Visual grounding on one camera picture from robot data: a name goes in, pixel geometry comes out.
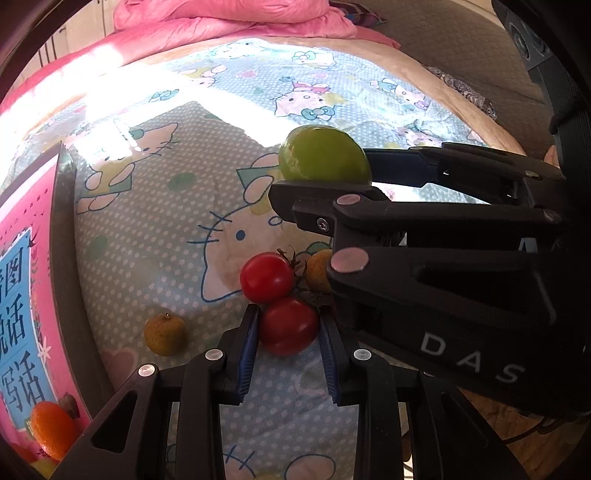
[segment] orange fruit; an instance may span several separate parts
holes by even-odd
[[[20,458],[26,461],[26,463],[33,463],[35,460],[37,460],[35,456],[25,447],[22,447],[17,443],[11,443],[10,446],[12,447],[12,450],[17,452]]]
[[[58,404],[42,401],[31,412],[31,431],[51,458],[61,461],[80,435],[78,425]]]

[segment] cartoon cat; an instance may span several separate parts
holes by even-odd
[[[241,57],[251,57],[267,50],[251,38],[243,38],[226,45],[220,45],[209,52],[212,57],[221,59],[239,59]]]
[[[336,64],[332,52],[318,52],[312,50],[295,52],[291,61],[298,65],[307,65],[314,68],[332,67]]]
[[[102,210],[109,206],[121,193],[131,190],[131,173],[135,164],[153,155],[161,155],[163,148],[170,148],[177,123],[164,125],[152,130],[129,132],[131,155],[122,158],[105,157],[90,165],[93,173],[86,179],[80,195],[76,213]]]
[[[215,83],[215,76],[218,73],[225,71],[226,67],[224,65],[218,65],[217,67],[214,67],[212,69],[209,67],[201,67],[198,69],[185,70],[180,74],[189,77],[196,85],[203,88],[207,88],[211,87],[211,85]]]
[[[335,115],[333,107],[323,98],[329,91],[325,83],[293,82],[293,90],[276,99],[275,116],[298,115],[306,120],[328,121]]]
[[[396,127],[394,131],[406,138],[410,147],[441,147],[442,140],[435,138],[429,130],[414,131],[405,127]]]
[[[261,252],[307,252],[310,245],[326,239],[305,233],[292,223],[283,223],[269,204],[268,189],[279,175],[276,153],[264,155],[251,167],[238,170],[245,190],[245,205],[225,215],[210,212],[215,221],[212,226],[198,225],[207,231],[205,240],[188,241],[204,245],[205,272],[201,297],[214,302],[240,292],[239,274],[244,263]]]
[[[421,110],[426,110],[429,107],[429,102],[425,100],[424,93],[411,92],[409,89],[404,88],[402,85],[397,85],[393,80],[384,78],[383,80],[371,80],[369,84],[378,90],[382,90],[386,93],[394,93],[406,100],[409,104],[414,105]]]

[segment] cherry tomato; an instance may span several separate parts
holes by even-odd
[[[275,252],[255,255],[240,270],[240,286],[253,303],[282,299],[294,287],[294,271],[285,257]]]
[[[318,313],[303,301],[287,297],[273,302],[259,323],[259,340],[274,355],[295,355],[318,334]]]

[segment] black strap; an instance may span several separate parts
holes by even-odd
[[[570,99],[564,106],[564,111],[555,113],[550,119],[550,124],[548,126],[548,131],[550,132],[550,135],[556,135],[556,133],[558,133],[558,127],[560,125],[570,120],[580,111],[584,110],[585,107],[586,104],[580,95],[577,94],[572,99]]]

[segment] small yellow fruit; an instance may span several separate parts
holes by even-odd
[[[173,356],[187,346],[189,330],[182,318],[161,313],[150,318],[144,327],[144,340],[157,355]]]
[[[56,470],[57,465],[49,460],[49,458],[40,458],[39,460],[30,464],[37,472],[42,474],[45,478],[52,476]]]
[[[306,283],[311,290],[318,293],[330,293],[330,285],[326,278],[326,267],[332,257],[332,250],[320,250],[308,259],[306,268]]]

